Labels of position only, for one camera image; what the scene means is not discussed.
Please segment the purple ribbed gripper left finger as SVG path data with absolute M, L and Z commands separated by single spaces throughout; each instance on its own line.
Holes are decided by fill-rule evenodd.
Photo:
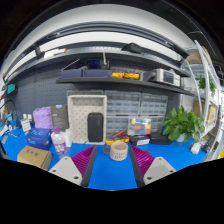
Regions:
M 76 185 L 87 187 L 97 156 L 97 147 L 90 146 L 73 157 L 63 157 L 49 172 Z

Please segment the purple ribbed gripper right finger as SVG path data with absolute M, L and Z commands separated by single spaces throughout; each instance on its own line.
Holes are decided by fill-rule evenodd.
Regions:
M 175 169 L 163 157 L 153 157 L 136 146 L 130 146 L 129 156 L 138 188 L 175 172 Z

